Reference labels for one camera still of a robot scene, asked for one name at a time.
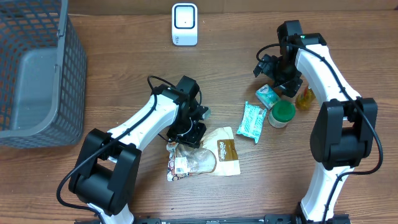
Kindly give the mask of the teal tissue pack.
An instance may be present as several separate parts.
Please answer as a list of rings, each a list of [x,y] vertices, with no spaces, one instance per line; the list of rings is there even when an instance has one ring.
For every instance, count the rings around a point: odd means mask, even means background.
[[[268,85],[265,84],[255,92],[257,99],[268,109],[280,101],[278,94]]]

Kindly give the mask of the yellow dish soap bottle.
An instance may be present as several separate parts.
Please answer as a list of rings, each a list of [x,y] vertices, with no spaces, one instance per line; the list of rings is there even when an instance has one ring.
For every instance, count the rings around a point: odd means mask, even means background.
[[[313,90],[308,85],[304,91],[296,97],[295,105],[299,110],[309,110],[315,98],[316,96]]]

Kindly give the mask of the brown snack wrapper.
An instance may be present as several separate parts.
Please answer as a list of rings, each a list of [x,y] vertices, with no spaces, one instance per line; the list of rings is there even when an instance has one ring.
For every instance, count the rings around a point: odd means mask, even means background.
[[[241,173],[234,136],[230,127],[214,130],[203,136],[199,148],[176,142],[167,144],[169,182],[199,174],[232,176]]]

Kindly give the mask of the green lid jar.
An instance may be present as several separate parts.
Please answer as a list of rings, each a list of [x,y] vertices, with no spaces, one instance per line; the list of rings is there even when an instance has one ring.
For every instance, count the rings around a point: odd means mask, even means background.
[[[295,116],[295,106],[286,100],[280,100],[271,109],[268,121],[275,128],[285,127]]]

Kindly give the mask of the teal snack packet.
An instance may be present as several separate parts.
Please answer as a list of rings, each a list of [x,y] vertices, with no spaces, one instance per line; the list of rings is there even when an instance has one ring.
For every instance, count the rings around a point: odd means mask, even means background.
[[[244,106],[244,113],[241,124],[236,131],[240,134],[251,138],[254,143],[259,142],[262,133],[262,126],[266,117],[267,110],[262,109],[260,106],[251,105],[247,101]]]

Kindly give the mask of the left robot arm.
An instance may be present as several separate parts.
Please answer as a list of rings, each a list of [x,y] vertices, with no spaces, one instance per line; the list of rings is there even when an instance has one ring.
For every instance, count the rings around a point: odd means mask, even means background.
[[[91,130],[75,168],[62,181],[100,223],[134,223],[128,203],[141,155],[165,128],[171,142],[198,148],[210,109],[202,106],[196,80],[184,76],[177,85],[164,80],[151,87],[147,104],[126,122],[107,132]]]

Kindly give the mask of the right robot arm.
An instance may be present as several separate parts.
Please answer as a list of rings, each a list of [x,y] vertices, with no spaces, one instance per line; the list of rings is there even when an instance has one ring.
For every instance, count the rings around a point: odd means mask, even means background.
[[[310,135],[315,170],[306,195],[292,215],[266,215],[266,223],[349,223],[336,215],[334,206],[345,180],[351,175],[377,171],[383,161],[375,131],[377,103],[363,98],[334,64],[319,33],[305,34],[298,20],[277,28],[280,56],[257,56],[253,73],[273,80],[274,88],[294,97],[308,81],[320,111]]]

